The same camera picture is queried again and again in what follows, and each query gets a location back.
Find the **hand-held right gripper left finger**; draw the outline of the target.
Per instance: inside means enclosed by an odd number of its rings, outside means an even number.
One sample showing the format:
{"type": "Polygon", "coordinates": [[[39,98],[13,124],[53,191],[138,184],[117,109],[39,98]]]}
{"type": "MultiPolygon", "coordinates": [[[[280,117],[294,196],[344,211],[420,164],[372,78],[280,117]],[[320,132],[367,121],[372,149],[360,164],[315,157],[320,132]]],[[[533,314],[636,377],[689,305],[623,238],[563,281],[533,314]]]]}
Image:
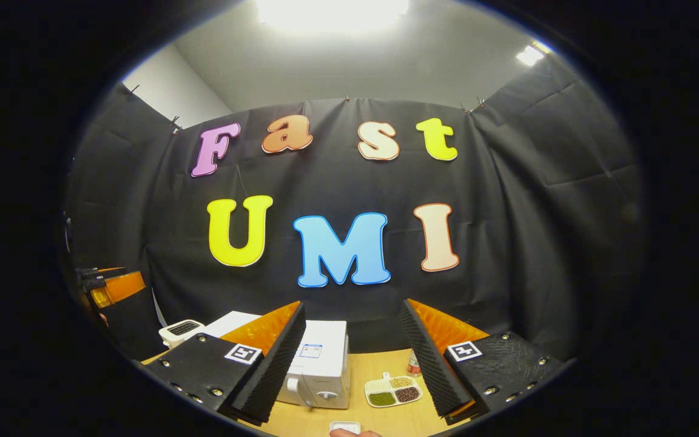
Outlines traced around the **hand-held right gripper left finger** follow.
{"type": "Polygon", "coordinates": [[[143,368],[199,407],[261,425],[305,328],[305,307],[291,302],[222,336],[197,332],[143,368]]]}

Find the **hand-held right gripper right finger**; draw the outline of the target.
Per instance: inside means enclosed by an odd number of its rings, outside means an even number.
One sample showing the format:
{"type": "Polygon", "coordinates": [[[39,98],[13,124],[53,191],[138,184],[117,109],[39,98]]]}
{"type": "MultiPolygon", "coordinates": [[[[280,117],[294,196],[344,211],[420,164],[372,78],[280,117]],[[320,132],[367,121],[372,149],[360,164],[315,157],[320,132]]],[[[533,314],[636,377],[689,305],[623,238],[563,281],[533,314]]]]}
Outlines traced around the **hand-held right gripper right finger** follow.
{"type": "Polygon", "coordinates": [[[403,302],[399,323],[449,425],[518,403],[565,366],[512,331],[488,334],[413,299],[403,302]]]}

